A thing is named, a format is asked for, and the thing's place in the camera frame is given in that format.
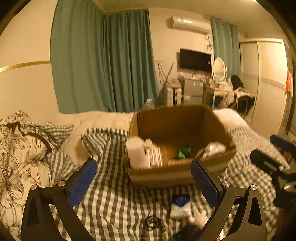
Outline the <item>green foil snack bag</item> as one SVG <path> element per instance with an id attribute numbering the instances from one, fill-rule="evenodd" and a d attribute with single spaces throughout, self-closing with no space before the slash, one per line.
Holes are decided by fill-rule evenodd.
<path id="1" fill-rule="evenodd" d="M 184 160 L 190 157 L 191 146 L 182 146 L 178 150 L 177 158 Z"/>

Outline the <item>orange hanging towel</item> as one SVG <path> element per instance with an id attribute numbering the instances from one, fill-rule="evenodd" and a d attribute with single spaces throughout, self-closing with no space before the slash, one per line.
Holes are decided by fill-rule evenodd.
<path id="1" fill-rule="evenodd" d="M 292 73 L 290 73 L 289 71 L 287 71 L 285 92 L 289 93 L 290 97 L 293 97 L 293 79 L 292 79 Z"/>

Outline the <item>clear crumpled plastic bag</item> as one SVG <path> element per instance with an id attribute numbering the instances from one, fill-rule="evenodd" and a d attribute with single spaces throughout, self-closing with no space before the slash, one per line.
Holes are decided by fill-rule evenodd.
<path id="1" fill-rule="evenodd" d="M 226 146 L 220 142 L 210 142 L 206 147 L 200 149 L 196 154 L 196 159 L 205 160 L 206 158 L 222 154 L 226 151 Z"/>

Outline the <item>floral white black quilt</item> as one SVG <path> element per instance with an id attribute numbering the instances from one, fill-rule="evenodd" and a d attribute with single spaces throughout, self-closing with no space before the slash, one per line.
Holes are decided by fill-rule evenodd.
<path id="1" fill-rule="evenodd" d="M 42 161 L 51 151 L 26 113 L 18 111 L 1 120 L 1 221 L 14 240 L 21 239 L 31 186 L 51 184 L 49 166 Z"/>

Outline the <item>blue white tissue pack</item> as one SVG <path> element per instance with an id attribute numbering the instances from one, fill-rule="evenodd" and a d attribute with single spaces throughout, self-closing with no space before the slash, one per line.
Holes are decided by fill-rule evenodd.
<path id="1" fill-rule="evenodd" d="M 171 219 L 192 217 L 192 205 L 189 194 L 173 194 L 171 196 Z"/>

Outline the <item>white louvered wardrobe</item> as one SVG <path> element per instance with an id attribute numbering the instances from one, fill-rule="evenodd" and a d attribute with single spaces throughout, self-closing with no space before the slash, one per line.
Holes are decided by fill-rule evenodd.
<path id="1" fill-rule="evenodd" d="M 240 44 L 241 80 L 255 96 L 254 106 L 246 116 L 249 125 L 269 138 L 280 130 L 287 94 L 287 55 L 283 40 L 255 39 Z"/>

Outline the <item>grey checkered bed sheet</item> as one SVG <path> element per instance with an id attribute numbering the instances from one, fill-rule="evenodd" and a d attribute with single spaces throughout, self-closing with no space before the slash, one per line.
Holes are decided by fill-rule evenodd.
<path id="1" fill-rule="evenodd" d="M 273 204 L 275 188 L 271 177 L 250 161 L 252 150 L 259 149 L 283 166 L 287 161 L 269 140 L 248 126 L 227 128 L 237 151 L 220 180 L 236 187 L 255 184 L 262 198 L 267 237 L 272 238 L 280 221 L 280 209 Z M 95 240 L 139 240 L 146 217 L 154 215 L 166 225 L 172 236 L 188 224 L 187 220 L 170 219 L 171 196 L 187 193 L 192 208 L 210 217 L 211 208 L 195 184 L 160 189 L 137 189 L 126 171 L 125 141 L 127 131 L 114 128 L 88 128 L 81 136 L 83 150 L 98 162 L 95 178 L 81 203 L 74 208 L 78 217 Z"/>

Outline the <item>brown cardboard box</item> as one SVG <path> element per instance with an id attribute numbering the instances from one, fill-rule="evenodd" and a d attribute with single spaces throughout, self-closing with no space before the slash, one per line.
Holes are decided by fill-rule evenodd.
<path id="1" fill-rule="evenodd" d="M 203 160 L 205 167 L 220 175 L 236 154 L 236 144 L 215 113 L 206 105 L 162 106 L 141 110 L 132 117 L 129 136 L 150 138 L 161 149 L 163 166 L 152 169 L 133 169 L 129 159 L 126 171 L 136 188 L 164 188 L 195 182 L 191 162 L 197 152 L 210 142 L 226 146 L 222 154 Z M 190 157 L 177 158 L 182 146 L 191 146 Z"/>

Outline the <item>white oval vanity mirror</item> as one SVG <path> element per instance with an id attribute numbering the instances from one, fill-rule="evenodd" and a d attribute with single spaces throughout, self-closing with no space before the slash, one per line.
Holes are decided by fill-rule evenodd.
<path id="1" fill-rule="evenodd" d="M 212 79 L 221 82 L 226 80 L 226 76 L 227 66 L 220 57 L 217 57 L 212 64 Z"/>

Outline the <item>white medicine box in carton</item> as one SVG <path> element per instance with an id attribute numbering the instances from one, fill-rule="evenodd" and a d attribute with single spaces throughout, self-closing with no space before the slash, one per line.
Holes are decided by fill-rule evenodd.
<path id="1" fill-rule="evenodd" d="M 160 168 L 163 166 L 163 158 L 160 147 L 152 142 L 150 138 L 144 141 L 145 156 L 149 160 L 149 168 Z"/>

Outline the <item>white storage shelf unit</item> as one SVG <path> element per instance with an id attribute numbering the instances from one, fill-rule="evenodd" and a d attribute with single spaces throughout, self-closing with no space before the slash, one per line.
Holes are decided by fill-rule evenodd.
<path id="1" fill-rule="evenodd" d="M 164 104 L 174 106 L 182 103 L 182 87 L 178 83 L 169 83 L 163 87 Z"/>

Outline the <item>narrow teal curtain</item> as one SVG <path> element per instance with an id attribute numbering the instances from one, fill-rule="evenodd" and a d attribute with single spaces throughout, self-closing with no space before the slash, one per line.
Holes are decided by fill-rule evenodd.
<path id="1" fill-rule="evenodd" d="M 240 46 L 235 25 L 211 18 L 214 57 L 220 57 L 227 66 L 228 77 L 241 75 Z"/>

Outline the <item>clear water bottle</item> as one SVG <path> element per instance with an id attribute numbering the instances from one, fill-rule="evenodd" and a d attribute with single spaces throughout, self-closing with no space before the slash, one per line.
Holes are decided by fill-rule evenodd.
<path id="1" fill-rule="evenodd" d="M 152 99 L 147 99 L 146 102 L 144 103 L 142 110 L 149 110 L 155 108 L 154 101 Z"/>

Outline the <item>black wall television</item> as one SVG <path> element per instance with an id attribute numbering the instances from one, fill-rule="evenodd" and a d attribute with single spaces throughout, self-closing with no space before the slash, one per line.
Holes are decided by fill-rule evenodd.
<path id="1" fill-rule="evenodd" d="M 210 54 L 180 49 L 180 68 L 210 72 L 211 66 Z"/>

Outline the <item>white wall air conditioner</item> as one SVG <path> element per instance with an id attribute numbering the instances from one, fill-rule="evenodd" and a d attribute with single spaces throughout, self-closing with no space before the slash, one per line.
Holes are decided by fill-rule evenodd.
<path id="1" fill-rule="evenodd" d="M 204 35 L 210 34 L 211 26 L 203 21 L 171 16 L 171 27 L 179 30 L 197 32 Z"/>

